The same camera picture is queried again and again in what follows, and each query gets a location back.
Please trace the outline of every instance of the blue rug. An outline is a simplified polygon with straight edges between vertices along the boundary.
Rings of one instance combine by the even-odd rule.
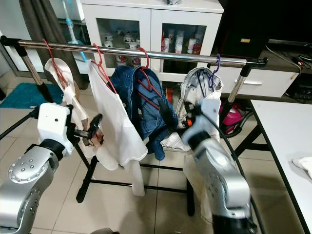
[[[57,85],[47,84],[47,87],[53,101],[60,104],[63,91]],[[4,99],[0,108],[33,109],[33,106],[40,106],[46,102],[36,84],[21,83]]]

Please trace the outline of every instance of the tile floor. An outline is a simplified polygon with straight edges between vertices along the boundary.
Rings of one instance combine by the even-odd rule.
[[[15,77],[12,72],[0,79],[4,92],[10,93],[20,82],[32,82],[30,78]],[[90,89],[81,91],[80,100],[90,117],[96,107]],[[26,115],[29,110],[0,109],[0,132]],[[26,121],[0,142],[0,184],[6,178],[9,165],[23,155],[27,147],[36,143],[37,120]],[[250,119],[240,135],[231,138],[233,147],[255,126]],[[264,142],[260,136],[257,140]],[[165,166],[182,166],[183,154],[166,152],[160,162]],[[158,165],[153,155],[144,162]],[[240,162],[243,166],[252,194],[258,204],[269,234],[303,233],[300,222],[290,201],[275,162],[269,152],[245,151]],[[142,169],[145,184],[184,189],[186,177],[183,172]],[[206,224],[196,212],[189,217],[186,211],[186,196],[172,192],[147,190],[144,197],[135,197],[131,188],[91,184],[83,203],[76,202],[76,194],[82,184],[86,168],[77,153],[61,161],[50,187],[40,200],[39,210],[32,230],[33,234],[88,234],[96,229],[110,227],[121,234],[212,234],[211,224]],[[98,166],[96,179],[129,181],[120,168],[109,172]]]

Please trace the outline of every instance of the glass cabinet door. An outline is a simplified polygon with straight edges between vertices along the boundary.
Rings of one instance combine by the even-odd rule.
[[[151,10],[116,6],[82,5],[91,44],[98,46],[150,50]],[[146,64],[146,59],[104,55],[107,75],[118,65],[131,67]]]
[[[210,55],[221,14],[152,10],[151,50]],[[190,70],[205,63],[153,59],[160,80],[182,82]]]

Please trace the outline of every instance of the drawer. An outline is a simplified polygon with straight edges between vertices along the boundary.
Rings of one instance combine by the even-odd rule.
[[[221,78],[223,93],[230,93],[237,81],[241,68],[220,67],[217,75]],[[239,94],[280,98],[298,73],[252,69],[242,85]]]

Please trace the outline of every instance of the television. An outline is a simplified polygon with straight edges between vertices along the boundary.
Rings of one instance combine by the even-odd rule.
[[[312,51],[312,0],[272,0],[276,14],[269,44]]]

